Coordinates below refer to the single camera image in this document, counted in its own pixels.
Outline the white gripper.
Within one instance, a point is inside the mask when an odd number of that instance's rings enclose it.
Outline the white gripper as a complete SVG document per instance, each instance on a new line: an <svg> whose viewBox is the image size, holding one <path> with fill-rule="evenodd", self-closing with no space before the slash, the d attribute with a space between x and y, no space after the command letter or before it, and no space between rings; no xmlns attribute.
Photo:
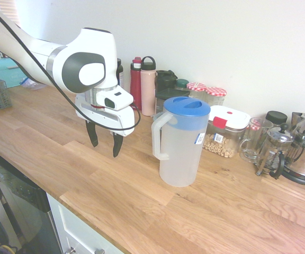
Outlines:
<svg viewBox="0 0 305 254"><path fill-rule="evenodd" d="M122 144L123 137L128 136L134 130L134 111L130 106L121 110L114 110L108 107L96 109L85 99L84 94L77 94L75 105L86 115L90 120L97 123L99 126L108 129L113 133L113 157L117 157ZM93 147L98 145L98 137L96 134L95 123L86 121L86 130Z"/></svg>

